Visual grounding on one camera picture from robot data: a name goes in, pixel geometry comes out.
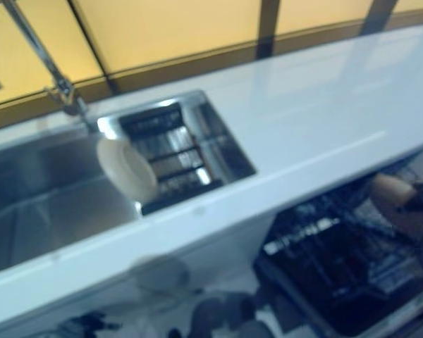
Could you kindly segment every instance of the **dishwasher door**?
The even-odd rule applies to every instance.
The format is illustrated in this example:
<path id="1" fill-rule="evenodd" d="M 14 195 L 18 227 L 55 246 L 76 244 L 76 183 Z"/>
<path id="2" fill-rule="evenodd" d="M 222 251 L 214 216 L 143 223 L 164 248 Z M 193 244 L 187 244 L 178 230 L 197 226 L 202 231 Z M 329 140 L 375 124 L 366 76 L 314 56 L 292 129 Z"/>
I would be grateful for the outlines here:
<path id="1" fill-rule="evenodd" d="M 289 208 L 256 269 L 325 336 L 385 337 L 423 311 L 422 188 L 423 150 Z"/>

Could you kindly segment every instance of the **stainless steel sink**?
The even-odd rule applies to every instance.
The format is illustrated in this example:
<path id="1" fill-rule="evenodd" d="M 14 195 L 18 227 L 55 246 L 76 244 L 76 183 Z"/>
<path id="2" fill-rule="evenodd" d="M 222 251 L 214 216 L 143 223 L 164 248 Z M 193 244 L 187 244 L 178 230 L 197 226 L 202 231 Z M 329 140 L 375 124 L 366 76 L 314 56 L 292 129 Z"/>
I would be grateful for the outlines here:
<path id="1" fill-rule="evenodd" d="M 173 114 L 181 123 L 166 125 Z M 201 92 L 97 122 L 97 132 L 76 125 L 0 150 L 0 270 L 140 217 L 100 167 L 102 137 L 131 139 L 157 173 L 159 198 L 143 214 L 255 173 Z"/>

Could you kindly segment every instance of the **floor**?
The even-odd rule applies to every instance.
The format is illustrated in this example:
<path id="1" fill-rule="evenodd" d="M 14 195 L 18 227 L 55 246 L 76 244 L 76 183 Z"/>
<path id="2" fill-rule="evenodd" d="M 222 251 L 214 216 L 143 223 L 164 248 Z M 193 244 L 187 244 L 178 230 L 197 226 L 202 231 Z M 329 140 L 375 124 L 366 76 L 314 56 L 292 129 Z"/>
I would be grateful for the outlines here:
<path id="1" fill-rule="evenodd" d="M 165 294 L 159 297 L 159 301 L 139 309 L 125 306 L 109 308 L 106 310 L 109 313 L 107 320 L 122 324 L 122 328 L 117 332 L 100 333 L 99 338 L 164 338 L 173 327 L 178 328 L 187 337 L 192 312 L 200 301 L 212 297 L 224 299 L 226 295 L 234 292 L 254 294 L 258 286 L 254 273 L 245 268 L 229 273 L 226 278 L 209 285 L 200 294 L 185 295 L 181 299 Z M 258 310 L 256 316 L 270 328 L 275 338 L 316 338 L 311 329 L 305 325 L 283 334 L 268 306 Z M 225 327 L 213 332 L 213 338 L 224 337 L 238 337 L 238 332 L 231 332 Z"/>

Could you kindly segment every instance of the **metal dish rack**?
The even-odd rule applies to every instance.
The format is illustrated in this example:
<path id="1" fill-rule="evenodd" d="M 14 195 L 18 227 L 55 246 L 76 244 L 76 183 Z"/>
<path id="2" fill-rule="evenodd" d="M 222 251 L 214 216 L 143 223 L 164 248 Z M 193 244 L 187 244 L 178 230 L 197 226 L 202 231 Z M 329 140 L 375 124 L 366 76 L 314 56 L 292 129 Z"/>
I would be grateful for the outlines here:
<path id="1" fill-rule="evenodd" d="M 143 212 L 222 185 L 222 181 L 213 176 L 195 136 L 185 124 L 180 105 L 139 114 L 121 124 L 159 182 L 159 198 L 143 206 Z"/>

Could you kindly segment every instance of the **dark frame bar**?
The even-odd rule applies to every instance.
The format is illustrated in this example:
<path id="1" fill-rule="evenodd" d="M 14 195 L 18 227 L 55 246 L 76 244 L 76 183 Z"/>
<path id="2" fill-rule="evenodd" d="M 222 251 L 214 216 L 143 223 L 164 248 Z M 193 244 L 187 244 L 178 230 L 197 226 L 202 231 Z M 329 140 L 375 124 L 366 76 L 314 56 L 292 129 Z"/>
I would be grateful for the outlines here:
<path id="1" fill-rule="evenodd" d="M 80 14 L 77 10 L 77 7 L 75 7 L 75 4 L 73 3 L 73 0 L 66 0 L 70 10 L 72 11 L 72 14 L 75 18 L 75 20 L 77 21 L 78 27 L 80 27 L 80 30 L 82 31 L 83 37 L 85 38 L 89 48 L 91 49 L 92 55 L 94 56 L 97 64 L 100 67 L 100 70 L 102 72 L 102 75 L 105 77 L 105 81 L 108 84 L 111 93 L 113 94 L 118 94 L 118 88 L 117 86 L 114 84 L 114 82 L 112 80 L 110 80 L 109 78 L 109 72 L 106 71 L 106 68 L 104 66 L 104 63 L 102 62 L 100 56 L 99 56 L 99 52 L 97 51 L 97 49 L 94 46 L 94 43 L 92 42 L 91 37 L 89 36 L 85 25 L 83 24 L 82 18 L 80 17 Z"/>
<path id="2" fill-rule="evenodd" d="M 359 35 L 382 32 L 392 15 L 398 0 L 373 0 Z"/>
<path id="3" fill-rule="evenodd" d="M 280 0 L 261 1 L 257 60 L 273 56 L 279 6 Z"/>

